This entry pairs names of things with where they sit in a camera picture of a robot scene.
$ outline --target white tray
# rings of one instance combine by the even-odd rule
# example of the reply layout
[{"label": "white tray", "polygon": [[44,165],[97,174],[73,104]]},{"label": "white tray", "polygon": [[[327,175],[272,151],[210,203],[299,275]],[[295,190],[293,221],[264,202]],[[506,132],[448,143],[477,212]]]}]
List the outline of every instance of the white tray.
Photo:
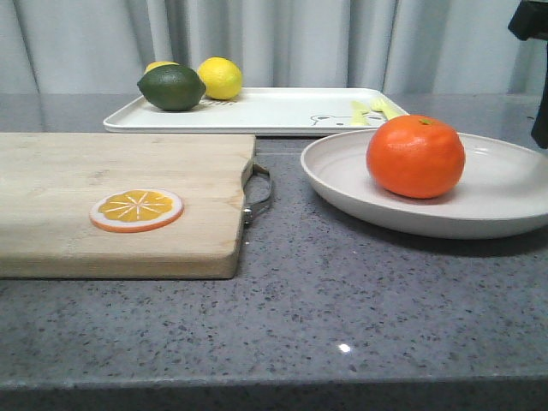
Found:
[{"label": "white tray", "polygon": [[301,164],[314,189],[351,216],[389,229],[453,239],[516,235],[548,224],[548,157],[500,140],[460,133],[462,178],[449,193],[413,200],[377,186],[366,168],[374,131],[314,141]]},{"label": "white tray", "polygon": [[186,112],[162,111],[139,97],[104,119],[108,131],[120,133],[214,133],[264,136],[322,136],[356,129],[375,129],[386,122],[381,113],[366,114],[370,125],[351,126],[351,102],[384,97],[367,88],[243,88],[234,100],[203,98]]}]

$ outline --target metal handle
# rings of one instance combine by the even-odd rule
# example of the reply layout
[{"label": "metal handle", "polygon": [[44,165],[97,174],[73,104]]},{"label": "metal handle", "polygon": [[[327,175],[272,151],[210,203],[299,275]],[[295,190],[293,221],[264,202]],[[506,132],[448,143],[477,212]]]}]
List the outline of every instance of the metal handle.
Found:
[{"label": "metal handle", "polygon": [[271,179],[271,172],[262,165],[253,163],[252,176],[265,179],[268,182],[268,191],[260,200],[246,203],[243,209],[244,227],[249,227],[251,222],[263,211],[271,206],[271,198],[274,193],[274,182]]}]

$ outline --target orange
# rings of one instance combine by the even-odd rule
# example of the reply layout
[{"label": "orange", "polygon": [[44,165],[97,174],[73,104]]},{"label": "orange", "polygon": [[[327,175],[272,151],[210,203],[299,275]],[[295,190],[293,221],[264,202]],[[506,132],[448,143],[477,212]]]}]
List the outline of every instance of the orange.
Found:
[{"label": "orange", "polygon": [[461,179],[465,152],[458,133],[428,116],[399,116],[371,138],[366,164],[372,179],[392,193],[430,199]]},{"label": "orange", "polygon": [[178,219],[182,210],[182,200],[169,191],[137,188],[100,200],[89,217],[100,229],[136,233],[163,227]]}]

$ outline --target plate rim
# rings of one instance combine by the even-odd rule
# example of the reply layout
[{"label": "plate rim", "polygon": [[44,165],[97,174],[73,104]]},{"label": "plate rim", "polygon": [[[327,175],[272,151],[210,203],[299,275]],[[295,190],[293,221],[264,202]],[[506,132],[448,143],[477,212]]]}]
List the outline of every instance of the plate rim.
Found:
[{"label": "plate rim", "polygon": [[[466,221],[466,222],[483,222],[483,223],[515,221],[515,220],[518,220],[518,219],[519,220],[527,220],[527,219],[535,219],[535,218],[548,216],[548,209],[546,209],[546,211],[544,211],[544,212],[540,212],[540,213],[536,213],[536,214],[527,214],[527,215],[516,216],[516,217],[492,217],[492,218],[489,218],[489,217],[455,217],[455,216],[451,216],[451,215],[431,214],[431,213],[425,212],[425,211],[418,211],[418,210],[416,211],[416,210],[409,210],[409,209],[406,209],[406,208],[394,207],[394,206],[391,206],[391,205],[383,205],[383,204],[379,204],[378,202],[374,202],[374,201],[373,202],[364,201],[364,200],[358,199],[354,196],[351,196],[351,195],[348,195],[348,194],[344,193],[339,188],[336,188],[336,187],[332,186],[331,184],[329,184],[327,182],[324,182],[323,180],[318,178],[310,170],[310,168],[308,167],[307,162],[306,162],[306,156],[311,150],[313,150],[313,148],[315,146],[318,146],[320,144],[324,144],[327,140],[336,140],[336,139],[348,137],[349,135],[356,135],[356,134],[374,134],[376,131],[377,130],[371,130],[371,129],[348,131],[348,132],[344,132],[344,133],[328,135],[328,136],[326,136],[322,139],[315,140],[314,142],[309,144],[307,147],[305,147],[305,149],[302,151],[302,153],[301,153],[301,167],[305,170],[305,173],[307,174],[308,178],[313,179],[316,183],[318,183],[318,184],[324,186],[325,188],[328,188],[328,189],[344,196],[347,199],[351,199],[352,201],[358,201],[358,202],[360,202],[364,205],[367,205],[367,206],[375,206],[379,209],[388,209],[390,211],[406,213],[406,214],[409,214],[409,215],[436,218],[436,219],[447,220],[447,221],[456,221],[456,222],[457,221],[458,222],[465,222]],[[497,139],[493,139],[493,138],[490,138],[490,137],[485,137],[485,136],[478,135],[478,134],[469,134],[469,133],[462,133],[462,132],[457,132],[457,133],[461,137],[464,136],[465,139],[469,138],[469,139],[479,140],[479,141],[488,141],[491,144],[497,144],[497,145],[500,145],[500,146],[508,146],[513,150],[523,151],[523,152],[525,152],[529,155],[533,155],[535,157],[542,158],[543,159],[542,161],[548,162],[548,157],[546,157],[543,153],[536,152],[535,150],[531,150],[531,149],[526,148],[524,146],[519,146],[517,144],[510,143],[508,141],[497,140]]]}]

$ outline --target wooden cutting board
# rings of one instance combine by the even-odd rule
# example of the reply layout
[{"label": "wooden cutting board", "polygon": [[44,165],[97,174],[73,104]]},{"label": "wooden cutting board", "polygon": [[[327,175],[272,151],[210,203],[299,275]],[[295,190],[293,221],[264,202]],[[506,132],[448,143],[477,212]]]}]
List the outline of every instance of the wooden cutting board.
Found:
[{"label": "wooden cutting board", "polygon": [[[0,277],[231,278],[249,134],[0,134]],[[91,224],[105,196],[178,194],[175,222],[120,234]]]}]

